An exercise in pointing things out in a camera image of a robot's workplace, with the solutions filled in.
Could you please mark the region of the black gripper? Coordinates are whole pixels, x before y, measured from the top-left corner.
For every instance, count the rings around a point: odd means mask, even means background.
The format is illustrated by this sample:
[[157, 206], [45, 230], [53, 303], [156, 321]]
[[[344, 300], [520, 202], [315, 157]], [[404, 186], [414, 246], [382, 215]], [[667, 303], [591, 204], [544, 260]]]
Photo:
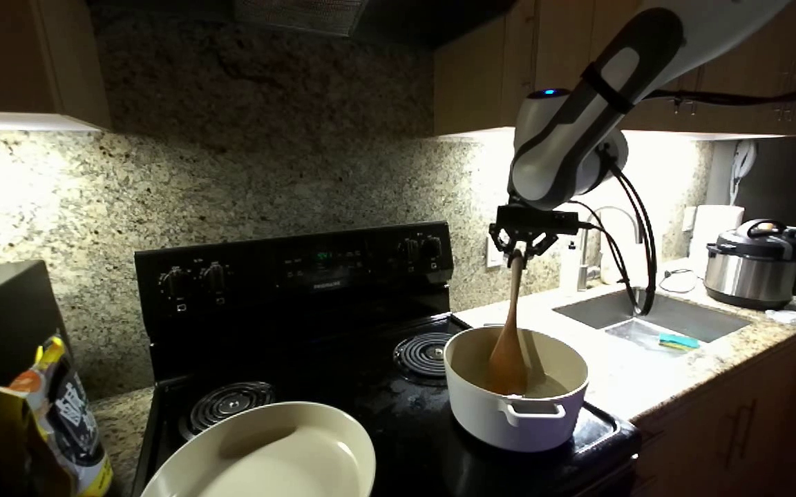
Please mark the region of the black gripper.
[[525, 242], [525, 260], [543, 256], [559, 234], [574, 234], [580, 220], [574, 212], [534, 209], [523, 204], [502, 204], [496, 215], [490, 240], [500, 260], [509, 266], [514, 240]]

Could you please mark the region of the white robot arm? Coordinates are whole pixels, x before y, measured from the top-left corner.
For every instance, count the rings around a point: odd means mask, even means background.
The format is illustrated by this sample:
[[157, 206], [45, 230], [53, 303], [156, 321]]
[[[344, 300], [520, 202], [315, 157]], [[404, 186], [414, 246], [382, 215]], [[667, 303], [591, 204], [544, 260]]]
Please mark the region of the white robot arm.
[[623, 165], [619, 122], [652, 90], [729, 53], [791, 0], [643, 0], [570, 90], [532, 90], [514, 125], [509, 202], [490, 223], [514, 260], [543, 255], [580, 223], [561, 212]]

